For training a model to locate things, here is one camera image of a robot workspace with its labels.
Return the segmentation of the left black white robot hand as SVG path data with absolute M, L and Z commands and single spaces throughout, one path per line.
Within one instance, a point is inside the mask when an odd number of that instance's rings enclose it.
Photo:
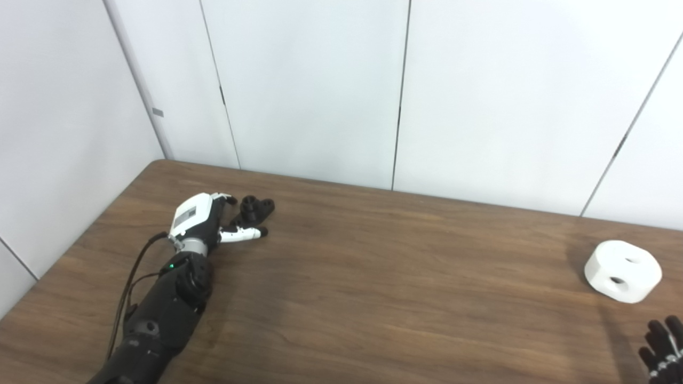
M 272 199 L 197 194 L 177 207 L 168 239 L 177 252 L 208 256 L 220 244 L 266 237 L 268 229 L 263 223 L 274 211 Z

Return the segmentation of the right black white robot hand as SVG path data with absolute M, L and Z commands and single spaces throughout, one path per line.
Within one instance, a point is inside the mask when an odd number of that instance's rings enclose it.
M 647 323 L 646 347 L 638 350 L 649 383 L 682 383 L 682 323 L 670 315 Z

